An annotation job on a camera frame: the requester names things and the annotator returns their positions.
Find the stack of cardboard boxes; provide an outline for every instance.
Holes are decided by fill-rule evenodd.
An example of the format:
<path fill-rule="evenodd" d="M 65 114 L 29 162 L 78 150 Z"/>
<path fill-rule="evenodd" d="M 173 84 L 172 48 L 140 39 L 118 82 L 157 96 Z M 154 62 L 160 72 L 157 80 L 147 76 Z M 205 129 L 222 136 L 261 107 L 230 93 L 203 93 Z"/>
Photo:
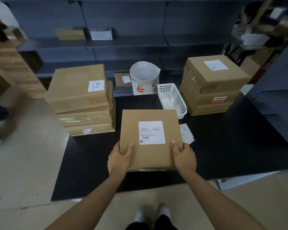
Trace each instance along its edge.
<path fill-rule="evenodd" d="M 45 100 L 71 136 L 115 131 L 113 86 L 102 64 L 56 69 Z"/>
<path fill-rule="evenodd" d="M 250 79 L 224 55 L 191 57 L 179 91 L 191 116 L 226 112 Z"/>

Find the floor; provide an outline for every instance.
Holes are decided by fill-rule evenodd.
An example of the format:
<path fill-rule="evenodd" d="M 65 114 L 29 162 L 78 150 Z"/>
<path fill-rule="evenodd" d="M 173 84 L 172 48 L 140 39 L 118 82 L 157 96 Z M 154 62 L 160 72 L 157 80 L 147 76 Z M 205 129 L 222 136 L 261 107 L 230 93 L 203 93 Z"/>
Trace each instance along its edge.
<path fill-rule="evenodd" d="M 0 125 L 0 230 L 42 230 L 76 204 L 50 201 L 68 134 L 44 100 L 30 100 L 13 87 L 0 103 L 13 111 Z M 288 230 L 288 171 L 223 193 L 267 229 Z M 142 206 L 155 219 L 160 202 L 169 206 L 178 229 L 213 229 L 186 184 L 116 194 L 96 229 L 123 230 Z"/>

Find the person's right hand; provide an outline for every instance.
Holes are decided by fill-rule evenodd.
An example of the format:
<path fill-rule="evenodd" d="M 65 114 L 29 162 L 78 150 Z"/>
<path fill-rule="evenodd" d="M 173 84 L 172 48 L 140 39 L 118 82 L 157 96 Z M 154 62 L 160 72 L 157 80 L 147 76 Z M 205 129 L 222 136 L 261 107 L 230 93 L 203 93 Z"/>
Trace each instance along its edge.
<path fill-rule="evenodd" d="M 180 175 L 185 176 L 195 173 L 196 169 L 196 157 L 192 148 L 187 144 L 183 143 L 184 150 L 179 152 L 176 142 L 172 140 L 172 149 L 174 153 L 175 166 Z"/>

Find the pegboard back panel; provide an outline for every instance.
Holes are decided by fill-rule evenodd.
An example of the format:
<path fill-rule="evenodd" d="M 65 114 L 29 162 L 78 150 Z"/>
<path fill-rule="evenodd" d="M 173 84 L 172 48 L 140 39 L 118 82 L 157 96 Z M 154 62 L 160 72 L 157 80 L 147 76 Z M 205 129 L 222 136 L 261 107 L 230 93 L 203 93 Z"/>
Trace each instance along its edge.
<path fill-rule="evenodd" d="M 245 1 L 176 1 L 166 8 L 164 34 L 230 33 Z"/>
<path fill-rule="evenodd" d="M 97 61 L 100 60 L 132 60 L 143 58 L 160 58 L 159 47 L 128 47 L 128 48 L 96 48 L 94 49 Z"/>
<path fill-rule="evenodd" d="M 209 44 L 162 48 L 161 58 L 219 55 L 223 47 L 224 44 Z"/>
<path fill-rule="evenodd" d="M 95 61 L 93 51 L 83 48 L 47 49 L 37 51 L 43 62 Z"/>
<path fill-rule="evenodd" d="M 28 38 L 55 37 L 62 27 L 85 27 L 77 2 L 53 1 L 10 1 L 11 12 Z"/>
<path fill-rule="evenodd" d="M 116 35 L 162 34 L 165 2 L 82 1 L 88 30 L 113 28 Z"/>

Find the person's left hand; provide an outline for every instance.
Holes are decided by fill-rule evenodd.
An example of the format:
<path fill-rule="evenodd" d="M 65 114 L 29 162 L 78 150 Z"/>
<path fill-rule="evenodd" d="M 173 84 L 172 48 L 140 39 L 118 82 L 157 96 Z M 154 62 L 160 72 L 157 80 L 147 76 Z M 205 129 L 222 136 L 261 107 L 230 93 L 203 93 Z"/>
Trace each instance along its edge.
<path fill-rule="evenodd" d="M 130 166 L 130 158 L 132 154 L 132 143 L 128 146 L 128 151 L 125 155 L 119 153 L 119 142 L 117 142 L 108 159 L 109 175 L 117 176 L 119 179 L 124 179 Z"/>

